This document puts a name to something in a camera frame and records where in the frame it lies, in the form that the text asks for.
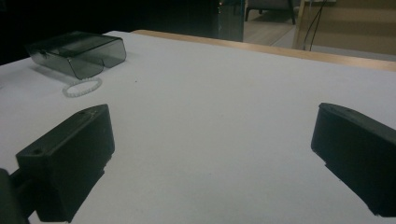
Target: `white table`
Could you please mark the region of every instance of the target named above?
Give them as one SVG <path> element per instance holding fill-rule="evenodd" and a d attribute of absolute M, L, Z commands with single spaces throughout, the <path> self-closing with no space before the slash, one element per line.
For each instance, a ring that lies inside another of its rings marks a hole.
<path fill-rule="evenodd" d="M 110 109 L 116 151 L 73 223 L 395 223 L 310 148 L 321 102 L 396 128 L 396 73 L 111 32 L 127 59 L 70 99 L 30 59 L 0 67 L 0 166 L 77 111 Z M 39 223 L 31 217 L 32 223 Z"/>

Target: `clear plastic case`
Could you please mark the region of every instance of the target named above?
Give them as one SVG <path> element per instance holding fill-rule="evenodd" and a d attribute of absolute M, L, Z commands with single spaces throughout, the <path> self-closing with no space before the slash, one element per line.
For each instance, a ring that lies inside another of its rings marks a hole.
<path fill-rule="evenodd" d="M 75 31 L 26 46 L 35 63 L 78 79 L 93 77 L 104 67 L 125 61 L 119 37 Z"/>

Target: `floor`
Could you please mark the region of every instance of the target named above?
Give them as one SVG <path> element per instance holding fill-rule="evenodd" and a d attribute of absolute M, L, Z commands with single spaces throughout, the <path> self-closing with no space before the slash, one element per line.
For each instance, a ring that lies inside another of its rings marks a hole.
<path fill-rule="evenodd" d="M 287 11 L 264 11 L 259 14 L 259 10 L 250 10 L 244 26 L 246 43 L 292 48 L 295 25 Z"/>
<path fill-rule="evenodd" d="M 296 8 L 295 15 L 298 15 L 298 8 Z M 291 23 L 290 14 L 287 11 L 264 11 L 259 14 L 259 10 L 250 10 L 248 20 L 244 23 L 244 42 L 292 49 L 295 29 L 296 26 Z M 396 61 L 396 55 L 351 49 L 335 49 L 314 45 L 312 51 Z"/>

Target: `chair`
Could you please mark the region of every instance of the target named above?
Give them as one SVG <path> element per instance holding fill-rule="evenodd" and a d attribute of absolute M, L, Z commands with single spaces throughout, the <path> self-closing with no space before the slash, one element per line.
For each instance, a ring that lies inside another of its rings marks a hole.
<path fill-rule="evenodd" d="M 296 23 L 294 7 L 300 5 L 301 0 L 248 0 L 245 21 L 251 9 L 257 9 L 262 14 L 263 10 L 288 10 L 293 24 Z"/>

